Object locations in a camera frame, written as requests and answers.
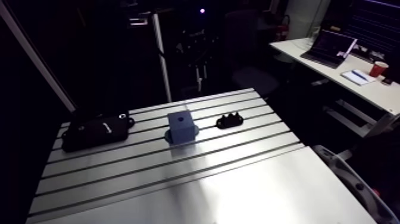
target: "black chair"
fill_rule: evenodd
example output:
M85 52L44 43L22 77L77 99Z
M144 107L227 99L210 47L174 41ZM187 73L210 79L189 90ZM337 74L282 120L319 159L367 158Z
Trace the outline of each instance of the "black chair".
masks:
M257 10L240 10L225 15L224 60L232 81L240 88L254 88L267 97L279 82L257 68Z

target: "notepad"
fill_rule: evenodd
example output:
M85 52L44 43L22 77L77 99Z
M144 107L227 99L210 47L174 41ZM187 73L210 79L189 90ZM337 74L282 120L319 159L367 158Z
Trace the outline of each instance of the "notepad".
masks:
M345 73L342 73L341 76L345 77L346 79L350 80L351 82L356 83L357 85L365 85L371 82L374 82L376 80L376 78L371 77L365 73L363 73L360 70L354 70L355 72L357 72L357 74L359 74L360 76L364 77L365 79L359 77L358 75L354 74L352 71L348 71Z

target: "laptop screen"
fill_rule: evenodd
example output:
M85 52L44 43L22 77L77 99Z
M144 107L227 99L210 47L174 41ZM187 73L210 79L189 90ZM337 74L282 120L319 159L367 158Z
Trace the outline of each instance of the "laptop screen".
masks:
M345 59L356 42L355 38L321 30L311 50L326 56Z

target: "blue block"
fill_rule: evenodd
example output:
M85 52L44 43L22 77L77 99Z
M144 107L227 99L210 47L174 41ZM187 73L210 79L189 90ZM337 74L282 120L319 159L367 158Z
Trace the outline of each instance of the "blue block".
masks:
M195 140L196 126L190 111L185 110L168 114L168 122L172 144L182 144Z

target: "white pole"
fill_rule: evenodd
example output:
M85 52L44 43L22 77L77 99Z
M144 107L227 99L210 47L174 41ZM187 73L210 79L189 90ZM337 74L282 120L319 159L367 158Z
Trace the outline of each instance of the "white pole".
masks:
M158 20L157 13L153 15L153 26L155 32L155 39L157 40L157 47L161 51L161 53L164 53L163 38L161 37L160 21ZM159 55L159 57L161 63L162 78L164 79L165 93L167 94L167 100L168 102L172 102L170 83L168 81L168 72L167 72L167 65L165 63L165 58L161 55Z

